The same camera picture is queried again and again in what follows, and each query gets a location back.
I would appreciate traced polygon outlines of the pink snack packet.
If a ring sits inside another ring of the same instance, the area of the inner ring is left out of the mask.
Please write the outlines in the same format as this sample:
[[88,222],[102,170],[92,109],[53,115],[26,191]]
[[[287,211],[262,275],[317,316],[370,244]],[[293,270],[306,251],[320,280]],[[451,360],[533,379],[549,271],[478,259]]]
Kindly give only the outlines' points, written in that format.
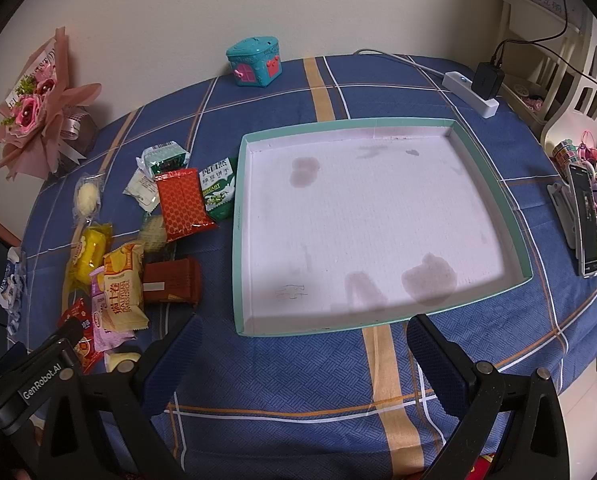
[[106,305],[104,293],[103,272],[104,266],[99,266],[89,274],[91,285],[93,341],[94,349],[96,349],[97,352],[113,350],[125,341],[135,337],[132,332],[113,332],[106,328],[106,324],[110,324],[110,318],[108,317],[108,306]]

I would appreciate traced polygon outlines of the round green cake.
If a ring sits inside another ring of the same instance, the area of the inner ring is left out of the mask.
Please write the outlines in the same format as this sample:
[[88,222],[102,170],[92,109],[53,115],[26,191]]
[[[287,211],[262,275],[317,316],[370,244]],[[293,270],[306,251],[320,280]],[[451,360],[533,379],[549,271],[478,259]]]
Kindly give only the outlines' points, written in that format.
[[138,241],[146,254],[156,254],[167,245],[167,232],[161,214],[146,216],[139,230]]

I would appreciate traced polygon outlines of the teal toy house box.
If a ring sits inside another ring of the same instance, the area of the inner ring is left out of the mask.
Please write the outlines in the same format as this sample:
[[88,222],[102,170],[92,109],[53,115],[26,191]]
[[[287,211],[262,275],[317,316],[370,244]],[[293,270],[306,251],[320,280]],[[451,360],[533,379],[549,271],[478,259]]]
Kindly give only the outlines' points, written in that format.
[[265,88],[282,74],[279,40],[274,36],[245,38],[226,51],[236,84]]

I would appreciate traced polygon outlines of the pink flower bouquet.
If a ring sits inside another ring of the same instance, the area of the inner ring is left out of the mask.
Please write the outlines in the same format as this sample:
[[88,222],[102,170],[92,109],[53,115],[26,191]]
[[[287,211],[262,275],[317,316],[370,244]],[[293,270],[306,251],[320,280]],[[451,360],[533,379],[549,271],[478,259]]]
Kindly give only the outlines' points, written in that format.
[[63,27],[27,60],[13,89],[0,104],[0,169],[46,180],[85,160],[98,128],[88,107],[102,86],[75,87],[70,79],[70,50]]

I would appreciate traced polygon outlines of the cream snack packet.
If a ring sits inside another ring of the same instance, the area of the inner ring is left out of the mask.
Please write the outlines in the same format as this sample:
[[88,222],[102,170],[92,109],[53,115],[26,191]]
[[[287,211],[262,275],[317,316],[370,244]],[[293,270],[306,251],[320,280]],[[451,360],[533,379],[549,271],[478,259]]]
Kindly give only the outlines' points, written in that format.
[[134,172],[125,186],[123,194],[134,198],[147,214],[152,214],[160,204],[160,196],[155,182],[146,177],[140,169]]

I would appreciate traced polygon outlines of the red gold patterned packet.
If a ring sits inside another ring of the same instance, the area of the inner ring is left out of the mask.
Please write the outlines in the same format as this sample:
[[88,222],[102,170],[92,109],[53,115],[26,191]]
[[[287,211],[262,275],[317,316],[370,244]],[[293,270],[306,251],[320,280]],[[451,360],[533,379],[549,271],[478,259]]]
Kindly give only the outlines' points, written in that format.
[[156,185],[169,242],[217,228],[205,209],[198,170],[165,172]]

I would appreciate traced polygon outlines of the clear wrapped white ball snack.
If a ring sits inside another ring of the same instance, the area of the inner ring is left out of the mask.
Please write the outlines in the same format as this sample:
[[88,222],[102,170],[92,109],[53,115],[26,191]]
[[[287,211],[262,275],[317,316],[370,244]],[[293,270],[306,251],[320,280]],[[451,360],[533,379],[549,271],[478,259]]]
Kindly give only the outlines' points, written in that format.
[[76,183],[73,216],[76,223],[90,224],[98,218],[102,205],[104,174],[84,174]]

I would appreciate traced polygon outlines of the green bean biscuit packet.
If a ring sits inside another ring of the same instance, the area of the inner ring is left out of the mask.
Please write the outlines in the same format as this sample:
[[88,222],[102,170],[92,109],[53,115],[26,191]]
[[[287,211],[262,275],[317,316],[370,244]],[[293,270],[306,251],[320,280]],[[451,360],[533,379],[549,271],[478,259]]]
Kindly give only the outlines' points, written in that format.
[[199,173],[205,210],[215,222],[225,220],[233,213],[236,166],[238,160],[235,157],[226,157]]

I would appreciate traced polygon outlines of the black power adapter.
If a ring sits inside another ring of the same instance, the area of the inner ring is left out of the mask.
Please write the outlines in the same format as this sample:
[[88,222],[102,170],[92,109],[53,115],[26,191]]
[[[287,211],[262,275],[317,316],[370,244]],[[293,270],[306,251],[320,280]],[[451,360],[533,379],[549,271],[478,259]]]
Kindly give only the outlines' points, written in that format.
[[481,62],[477,66],[471,89],[484,101],[493,99],[504,80],[504,71],[494,62]]

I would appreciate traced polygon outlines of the white shelf unit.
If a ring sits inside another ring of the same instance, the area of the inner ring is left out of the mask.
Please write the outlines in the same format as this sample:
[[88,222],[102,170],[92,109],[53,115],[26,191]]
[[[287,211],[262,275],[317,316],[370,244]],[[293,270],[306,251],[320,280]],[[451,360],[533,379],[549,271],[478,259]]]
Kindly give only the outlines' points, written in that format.
[[546,152],[571,139],[597,146],[597,19],[579,25],[533,0],[503,0],[499,38],[507,45],[502,92]]

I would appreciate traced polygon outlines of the orange yellow cake packet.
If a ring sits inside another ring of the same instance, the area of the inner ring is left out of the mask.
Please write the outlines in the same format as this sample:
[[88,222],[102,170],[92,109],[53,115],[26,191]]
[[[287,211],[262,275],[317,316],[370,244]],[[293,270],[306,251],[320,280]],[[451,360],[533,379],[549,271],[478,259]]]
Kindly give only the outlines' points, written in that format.
[[143,311],[143,245],[126,243],[103,257],[105,312],[103,326],[114,333],[146,330]]

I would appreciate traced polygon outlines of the yellow soft bread packet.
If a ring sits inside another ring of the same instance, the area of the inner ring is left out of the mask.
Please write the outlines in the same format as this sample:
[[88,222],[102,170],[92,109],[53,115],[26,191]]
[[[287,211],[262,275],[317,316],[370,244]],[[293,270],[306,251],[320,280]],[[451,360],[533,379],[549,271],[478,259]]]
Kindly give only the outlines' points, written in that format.
[[102,266],[103,257],[111,248],[112,237],[111,223],[94,223],[80,231],[65,269],[61,292],[63,311],[71,305],[70,297],[76,290],[89,294],[90,274]]

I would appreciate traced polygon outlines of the dark red boxy packet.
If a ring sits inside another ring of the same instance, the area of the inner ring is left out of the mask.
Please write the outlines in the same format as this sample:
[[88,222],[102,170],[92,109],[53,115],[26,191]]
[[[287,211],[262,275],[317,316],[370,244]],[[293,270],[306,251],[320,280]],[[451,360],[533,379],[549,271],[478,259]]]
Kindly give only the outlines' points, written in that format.
[[176,302],[196,308],[202,297],[201,266],[192,257],[148,263],[142,285],[146,304]]

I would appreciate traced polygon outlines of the blue white crumpled wrapper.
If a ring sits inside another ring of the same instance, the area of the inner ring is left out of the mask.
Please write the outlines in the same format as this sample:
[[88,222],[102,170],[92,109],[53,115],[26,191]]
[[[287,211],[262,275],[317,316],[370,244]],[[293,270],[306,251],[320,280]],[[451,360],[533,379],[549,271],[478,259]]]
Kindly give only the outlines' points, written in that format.
[[7,313],[7,332],[14,336],[21,323],[23,296],[26,289],[26,257],[21,247],[10,247],[6,270],[0,283],[0,307]]

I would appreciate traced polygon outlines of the green white snack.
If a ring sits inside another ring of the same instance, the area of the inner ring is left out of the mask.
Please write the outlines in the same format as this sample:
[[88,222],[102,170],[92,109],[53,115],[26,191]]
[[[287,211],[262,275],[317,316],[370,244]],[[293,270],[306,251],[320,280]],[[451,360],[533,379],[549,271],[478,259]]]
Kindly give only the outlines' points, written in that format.
[[136,158],[137,166],[146,177],[154,180],[160,174],[175,171],[187,165],[190,153],[175,141],[146,148]]

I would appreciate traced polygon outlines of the small cream jelly cup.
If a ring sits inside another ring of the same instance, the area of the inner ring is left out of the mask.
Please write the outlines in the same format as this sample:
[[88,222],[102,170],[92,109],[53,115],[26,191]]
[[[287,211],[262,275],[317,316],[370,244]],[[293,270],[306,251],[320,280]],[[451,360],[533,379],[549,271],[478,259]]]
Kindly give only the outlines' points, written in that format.
[[106,352],[104,355],[105,370],[111,373],[121,362],[137,362],[140,358],[141,354],[138,352]]

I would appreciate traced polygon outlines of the white power strip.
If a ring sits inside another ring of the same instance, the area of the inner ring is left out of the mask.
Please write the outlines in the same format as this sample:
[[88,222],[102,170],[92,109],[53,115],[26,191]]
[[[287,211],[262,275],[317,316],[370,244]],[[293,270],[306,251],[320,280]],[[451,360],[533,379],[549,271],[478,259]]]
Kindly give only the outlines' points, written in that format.
[[492,118],[496,115],[499,102],[496,99],[485,100],[481,98],[472,89],[472,80],[466,78],[459,72],[453,70],[443,74],[443,86],[452,93],[455,93],[459,99],[466,102],[475,112],[484,119]]

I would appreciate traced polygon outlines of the teal rimmed white tray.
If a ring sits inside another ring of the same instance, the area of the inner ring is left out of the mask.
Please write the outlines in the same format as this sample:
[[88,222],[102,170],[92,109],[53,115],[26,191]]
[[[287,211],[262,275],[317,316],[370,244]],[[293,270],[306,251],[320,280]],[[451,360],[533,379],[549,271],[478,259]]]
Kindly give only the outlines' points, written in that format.
[[498,171],[455,119],[315,122],[241,141],[232,286],[242,336],[401,322],[532,277]]

